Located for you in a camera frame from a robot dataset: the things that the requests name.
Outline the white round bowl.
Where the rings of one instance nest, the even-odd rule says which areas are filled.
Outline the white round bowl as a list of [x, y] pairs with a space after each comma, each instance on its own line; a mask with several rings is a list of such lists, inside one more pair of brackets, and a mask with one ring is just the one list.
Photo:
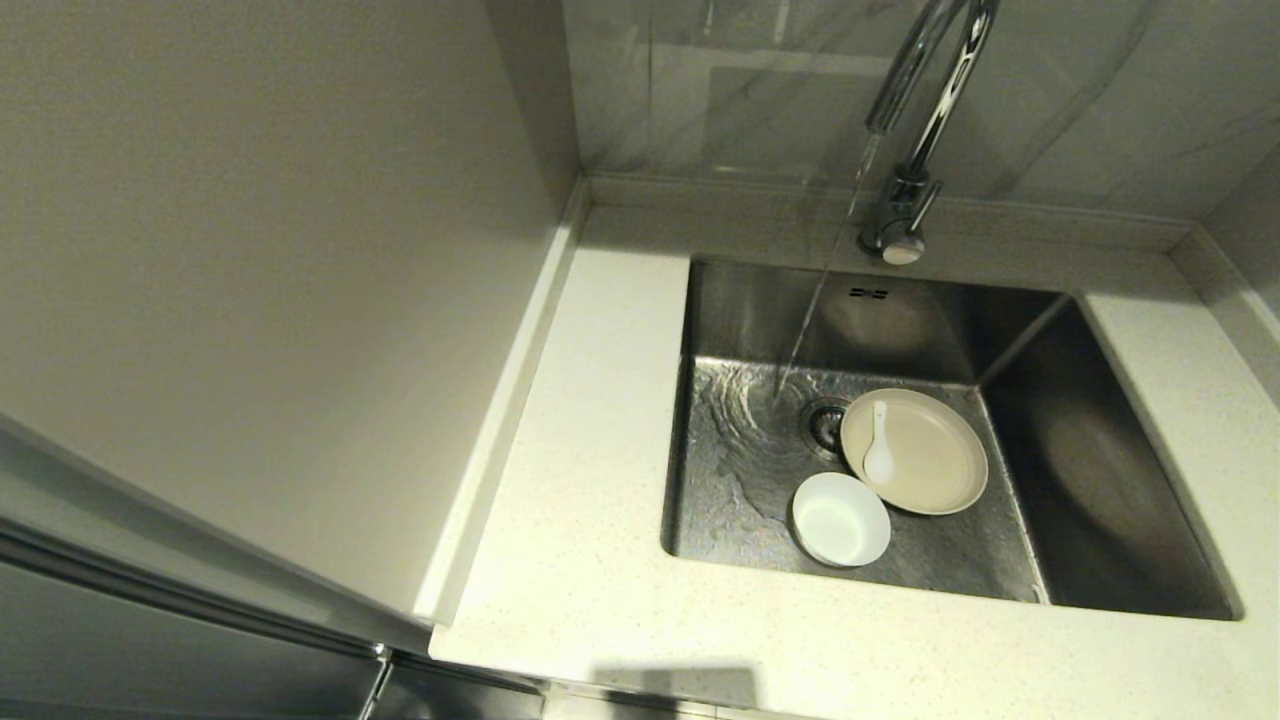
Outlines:
[[800, 548], [832, 568], [863, 568], [890, 547], [892, 527], [881, 497], [851, 475], [823, 471], [805, 478], [790, 501]]

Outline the white ceramic spoon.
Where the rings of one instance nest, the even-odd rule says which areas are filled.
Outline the white ceramic spoon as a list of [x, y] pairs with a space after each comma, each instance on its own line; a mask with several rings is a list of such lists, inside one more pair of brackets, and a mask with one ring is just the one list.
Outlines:
[[873, 484], [886, 486], [893, 480], [896, 466], [890, 447], [887, 432], [888, 406], [884, 401], [872, 405], [870, 443], [863, 459], [865, 479]]

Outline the cream round plate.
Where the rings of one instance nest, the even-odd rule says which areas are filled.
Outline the cream round plate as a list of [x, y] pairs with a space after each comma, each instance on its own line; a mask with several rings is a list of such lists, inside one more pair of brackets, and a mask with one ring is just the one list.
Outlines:
[[[867, 468], [881, 436], [893, 460], [886, 482]], [[943, 516], [969, 509], [986, 492], [989, 465], [977, 432], [928, 395], [884, 388], [856, 397], [845, 410], [840, 442], [855, 477], [896, 509]]]

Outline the stainless steel sink basin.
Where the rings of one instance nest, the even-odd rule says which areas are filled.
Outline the stainless steel sink basin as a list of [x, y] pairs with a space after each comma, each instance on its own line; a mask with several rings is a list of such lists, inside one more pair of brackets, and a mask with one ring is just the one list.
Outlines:
[[[819, 397], [911, 389], [986, 447], [969, 509], [888, 511], [886, 553], [832, 568], [790, 501], [849, 471], [800, 438]], [[663, 548], [682, 559], [1024, 603], [1234, 621], [1208, 532], [1066, 293], [696, 260], [675, 400]]]

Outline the round metal drain strainer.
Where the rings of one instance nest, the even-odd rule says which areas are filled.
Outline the round metal drain strainer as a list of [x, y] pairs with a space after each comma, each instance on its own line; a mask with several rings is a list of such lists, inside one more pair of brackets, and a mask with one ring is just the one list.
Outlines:
[[819, 397], [800, 411], [800, 438], [813, 454], [828, 462], [844, 462], [841, 428], [849, 405], [846, 398]]

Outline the chrome gooseneck faucet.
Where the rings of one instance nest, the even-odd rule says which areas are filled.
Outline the chrome gooseneck faucet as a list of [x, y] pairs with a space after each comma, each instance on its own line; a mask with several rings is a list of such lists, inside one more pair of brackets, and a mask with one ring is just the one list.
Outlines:
[[931, 114], [905, 160], [886, 179], [872, 220], [858, 237], [864, 252], [888, 265], [909, 265], [925, 254], [923, 220], [942, 190], [942, 183], [931, 178], [929, 163], [993, 33], [1001, 4], [1002, 0], [925, 0], [867, 115], [865, 127], [870, 132], [891, 133], [945, 36], [956, 20], [963, 23]]

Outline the grey metal cabinet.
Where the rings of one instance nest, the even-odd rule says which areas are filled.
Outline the grey metal cabinet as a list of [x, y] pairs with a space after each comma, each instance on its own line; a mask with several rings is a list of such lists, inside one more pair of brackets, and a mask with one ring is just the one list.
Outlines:
[[0, 720], [539, 720], [429, 637], [0, 420]]

